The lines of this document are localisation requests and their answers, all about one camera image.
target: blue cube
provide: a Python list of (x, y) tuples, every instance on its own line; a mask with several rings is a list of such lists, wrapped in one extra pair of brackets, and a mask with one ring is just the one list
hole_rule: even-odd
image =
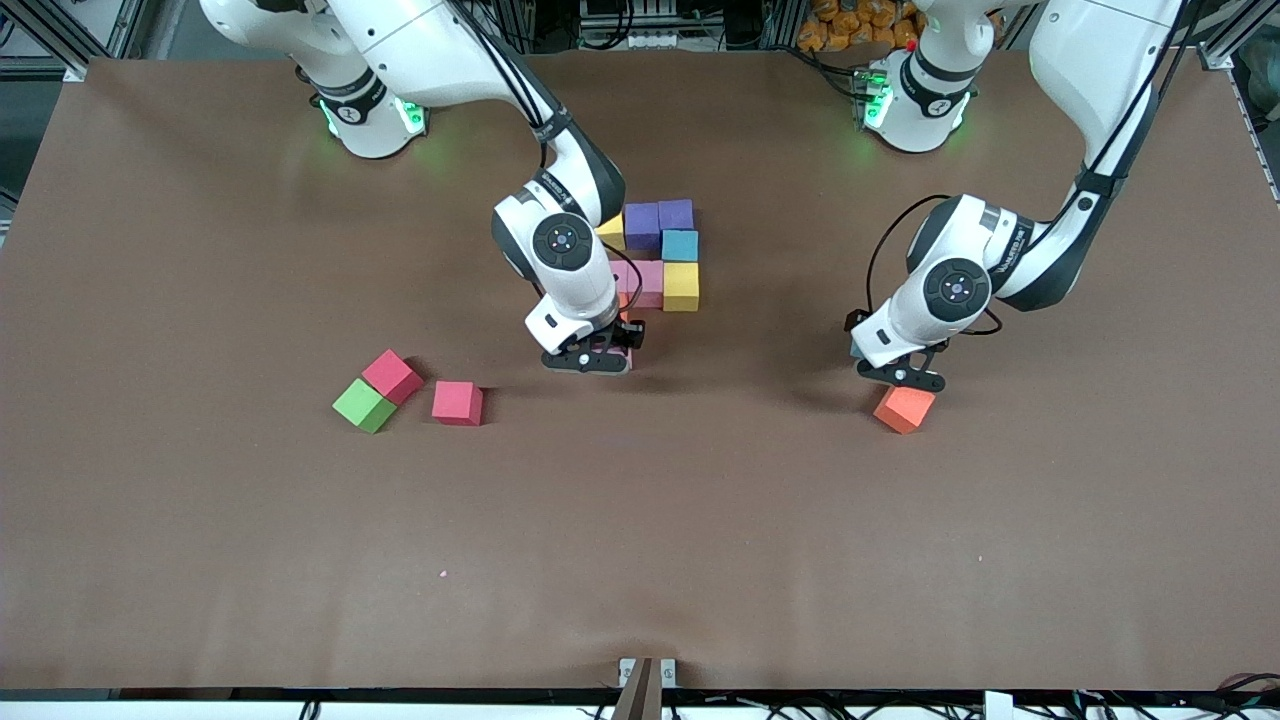
[(694, 229), (694, 201), (663, 200), (658, 202), (658, 223), (664, 231)]
[(662, 231), (662, 259), (667, 263), (696, 263), (698, 231)]
[(658, 204), (631, 202), (626, 205), (622, 209), (622, 232), (627, 237), (627, 250), (658, 250), (662, 245)]

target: yellow cube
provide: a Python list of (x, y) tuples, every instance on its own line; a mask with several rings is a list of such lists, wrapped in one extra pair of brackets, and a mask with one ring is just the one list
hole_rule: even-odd
[(698, 263), (662, 264), (662, 309), (667, 313), (698, 310)]
[(600, 241), (604, 242), (604, 245), (608, 245), (614, 250), (627, 249), (627, 238), (622, 234), (622, 215), (618, 215), (595, 228), (595, 234), (600, 236)]

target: green led light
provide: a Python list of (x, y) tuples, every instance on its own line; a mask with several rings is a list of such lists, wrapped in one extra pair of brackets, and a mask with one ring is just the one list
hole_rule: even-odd
[(424, 119), (425, 113), (415, 102), (406, 102), (404, 100), (396, 100), (396, 110), (401, 114), (401, 120), (404, 122), (404, 129), (410, 135), (419, 135), (426, 129), (426, 120)]
[(951, 123), (951, 129), (956, 129), (957, 127), (960, 127), (960, 123), (964, 122), (964, 106), (968, 104), (969, 104), (969, 94), (965, 92), (964, 97), (960, 100), (960, 106), (956, 108), (956, 119)]
[(333, 113), (329, 111), (329, 108), (324, 102), (320, 104), (320, 110), (324, 111), (325, 119), (329, 120), (329, 135), (338, 137), (338, 126), (335, 124), (337, 120), (334, 120)]
[(884, 114), (888, 113), (890, 104), (893, 102), (893, 88), (884, 87), (883, 91), (867, 104), (867, 124), (873, 128), (881, 127), (884, 122)]

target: purple cube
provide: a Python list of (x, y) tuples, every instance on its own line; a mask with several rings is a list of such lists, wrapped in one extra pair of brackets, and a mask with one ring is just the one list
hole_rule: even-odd
[(622, 209), (622, 229), (627, 236), (627, 250), (660, 249), (662, 225), (658, 222), (658, 204), (627, 204)]
[(694, 201), (663, 200), (658, 202), (658, 225), (664, 231), (694, 229)]

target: green cube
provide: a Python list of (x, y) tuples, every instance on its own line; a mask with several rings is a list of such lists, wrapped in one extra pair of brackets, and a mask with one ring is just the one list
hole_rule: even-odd
[(333, 402), (333, 409), (351, 420), (352, 425), (366, 433), (376, 433), (396, 411), (396, 404), (378, 395), (378, 391), (369, 387), (365, 380), (356, 378), (356, 382)]

